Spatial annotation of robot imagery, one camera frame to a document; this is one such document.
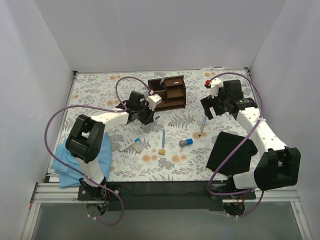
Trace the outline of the blue capped white marker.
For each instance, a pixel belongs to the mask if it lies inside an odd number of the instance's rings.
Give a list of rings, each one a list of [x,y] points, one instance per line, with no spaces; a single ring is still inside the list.
[[[123,152],[126,149],[128,149],[129,147],[131,147],[132,145],[134,145],[135,143],[137,143],[140,139],[136,138],[135,140],[133,140],[132,142],[128,143],[127,145],[125,145],[124,147],[119,149],[119,152]]]

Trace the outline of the light blue pen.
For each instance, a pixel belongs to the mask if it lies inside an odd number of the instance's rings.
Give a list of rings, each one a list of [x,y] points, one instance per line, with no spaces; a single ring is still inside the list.
[[[161,145],[162,150],[165,149],[165,140],[166,140],[166,130],[163,129],[163,131],[162,131],[162,145]]]

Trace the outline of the grey blue glue stick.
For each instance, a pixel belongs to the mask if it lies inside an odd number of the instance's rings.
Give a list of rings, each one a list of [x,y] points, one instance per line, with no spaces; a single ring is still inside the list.
[[[181,148],[185,147],[185,146],[188,146],[188,145],[192,145],[193,144],[193,140],[191,138],[189,139],[186,139],[186,140],[180,140],[179,141],[179,146]]]

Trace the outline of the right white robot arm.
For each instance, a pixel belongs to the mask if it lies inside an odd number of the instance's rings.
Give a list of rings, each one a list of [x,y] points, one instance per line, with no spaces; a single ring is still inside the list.
[[[207,80],[205,85],[210,95],[201,99],[208,119],[214,115],[231,114],[246,130],[260,155],[255,170],[230,175],[225,191],[237,199],[246,190],[262,191],[291,187],[297,184],[301,153],[296,147],[288,147],[272,131],[262,117],[257,103],[245,98],[240,80],[222,82],[218,78]]]

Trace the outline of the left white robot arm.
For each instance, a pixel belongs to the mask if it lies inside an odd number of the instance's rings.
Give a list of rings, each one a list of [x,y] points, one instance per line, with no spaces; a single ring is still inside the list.
[[[77,117],[65,147],[79,163],[84,182],[90,186],[89,194],[95,200],[103,199],[107,193],[102,184],[105,177],[98,163],[104,133],[135,120],[144,125],[153,123],[156,106],[161,102],[158,94],[145,97],[133,91],[128,100],[113,110],[95,116],[81,114]]]

